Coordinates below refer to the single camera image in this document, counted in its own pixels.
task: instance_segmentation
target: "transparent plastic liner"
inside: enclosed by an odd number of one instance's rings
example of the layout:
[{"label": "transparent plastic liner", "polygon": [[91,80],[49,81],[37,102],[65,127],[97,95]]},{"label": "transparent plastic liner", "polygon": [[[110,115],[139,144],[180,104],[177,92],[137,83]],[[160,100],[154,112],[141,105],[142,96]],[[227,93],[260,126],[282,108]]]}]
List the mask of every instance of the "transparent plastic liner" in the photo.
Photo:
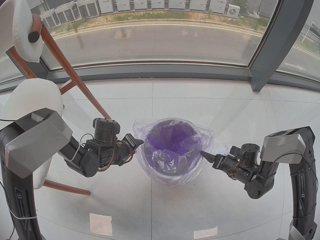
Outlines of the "transparent plastic liner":
[{"label": "transparent plastic liner", "polygon": [[214,131],[180,118],[137,119],[134,137],[144,141],[135,156],[154,181],[166,186],[186,184],[207,161],[201,150],[212,152]]}]

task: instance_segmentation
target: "white cushion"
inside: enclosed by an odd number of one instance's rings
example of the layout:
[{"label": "white cushion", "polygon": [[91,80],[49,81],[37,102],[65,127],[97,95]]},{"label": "white cushion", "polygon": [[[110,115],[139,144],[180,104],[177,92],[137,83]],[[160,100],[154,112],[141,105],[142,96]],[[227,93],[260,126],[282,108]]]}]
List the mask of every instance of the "white cushion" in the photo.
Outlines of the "white cushion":
[{"label": "white cushion", "polygon": [[6,0],[0,6],[0,56],[15,47],[21,58],[28,62],[39,62],[43,42],[31,43],[28,35],[32,28],[32,14],[26,0]]},{"label": "white cushion", "polygon": [[[63,101],[58,86],[45,79],[32,78],[20,83],[8,98],[0,113],[0,119],[16,120],[42,108],[55,110],[62,115]],[[11,122],[0,121],[0,129]],[[43,186],[48,174],[51,158],[33,173],[33,187]]]}]

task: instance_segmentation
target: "white tile floor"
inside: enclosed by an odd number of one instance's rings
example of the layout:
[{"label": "white tile floor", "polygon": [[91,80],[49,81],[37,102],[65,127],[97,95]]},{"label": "white tile floor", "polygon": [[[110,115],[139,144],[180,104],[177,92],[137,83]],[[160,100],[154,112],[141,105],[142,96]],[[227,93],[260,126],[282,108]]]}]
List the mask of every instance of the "white tile floor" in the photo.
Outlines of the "white tile floor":
[{"label": "white tile floor", "polygon": [[[241,146],[253,142],[262,146],[268,134],[311,126],[316,136],[315,155],[320,158],[319,92],[266,85],[257,93],[247,82],[194,79],[86,84],[120,123],[122,137],[133,133],[136,118],[179,117],[210,127],[216,133],[215,148],[221,143]],[[1,105],[9,95],[0,95]],[[78,88],[64,94],[63,99],[63,119],[74,137],[93,133],[92,120],[100,114]],[[152,181],[136,159],[84,178],[55,155],[47,179],[91,191],[90,196],[46,187],[34,191],[39,225],[47,240],[191,240],[194,231],[215,227],[218,234],[212,238],[221,240],[275,240],[288,237],[292,219],[292,188],[286,164],[279,166],[273,189],[258,200],[250,199],[242,183],[230,180],[209,163],[192,182],[167,187]],[[0,239],[5,239],[12,231],[12,223],[0,191]],[[112,236],[90,233],[90,213],[112,217]],[[315,221],[320,224],[319,208]],[[314,239],[319,238],[320,229]]]}]

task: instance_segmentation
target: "gray window frame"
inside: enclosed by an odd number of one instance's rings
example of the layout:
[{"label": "gray window frame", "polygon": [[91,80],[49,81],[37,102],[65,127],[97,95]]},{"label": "gray window frame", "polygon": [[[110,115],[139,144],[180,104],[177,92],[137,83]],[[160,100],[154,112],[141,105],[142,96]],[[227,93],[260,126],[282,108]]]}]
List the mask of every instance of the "gray window frame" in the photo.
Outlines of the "gray window frame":
[{"label": "gray window frame", "polygon": [[[207,78],[249,81],[253,91],[260,91],[268,84],[293,86],[320,91],[320,82],[290,73],[276,72],[290,51],[304,23],[314,0],[279,0],[274,15],[248,66],[221,65],[193,62],[132,62],[108,65],[77,67],[83,81],[116,78]],[[8,54],[19,71],[26,73]],[[55,83],[69,80],[65,71],[50,71],[45,61],[26,64],[39,78]],[[0,85],[0,92],[14,90],[22,82],[19,78]]]}]

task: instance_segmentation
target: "wooden chair frame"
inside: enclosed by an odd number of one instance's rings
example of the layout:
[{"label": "wooden chair frame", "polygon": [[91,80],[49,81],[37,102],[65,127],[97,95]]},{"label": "wooden chair frame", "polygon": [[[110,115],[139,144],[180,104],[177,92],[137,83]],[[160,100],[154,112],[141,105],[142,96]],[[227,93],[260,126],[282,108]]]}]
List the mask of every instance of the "wooden chair frame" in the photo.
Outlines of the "wooden chair frame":
[{"label": "wooden chair frame", "polygon": [[[39,40],[40,35],[42,40],[48,47],[49,51],[55,57],[55,59],[59,62],[62,68],[69,75],[70,80],[64,83],[59,87],[61,94],[66,93],[74,86],[78,86],[78,88],[82,91],[82,93],[88,98],[88,100],[92,103],[92,105],[100,112],[100,114],[107,119],[111,119],[106,110],[101,106],[101,104],[97,101],[97,99],[90,92],[88,87],[84,84],[81,78],[78,76],[74,68],[70,65],[66,57],[63,55],[62,51],[58,47],[57,43],[52,38],[50,32],[47,30],[46,26],[42,23],[42,20],[39,15],[32,14],[33,25],[31,31],[29,33],[28,39],[29,42],[35,43]],[[14,58],[14,60],[18,63],[18,65],[26,72],[28,78],[37,78],[37,76],[32,72],[32,70],[27,66],[24,60],[20,57],[14,47],[11,47],[9,50],[10,55]],[[54,188],[57,190],[67,191],[76,194],[82,195],[90,195],[89,190],[76,188],[72,186],[63,185],[54,181],[50,181],[48,179],[45,180],[43,186]]]}]

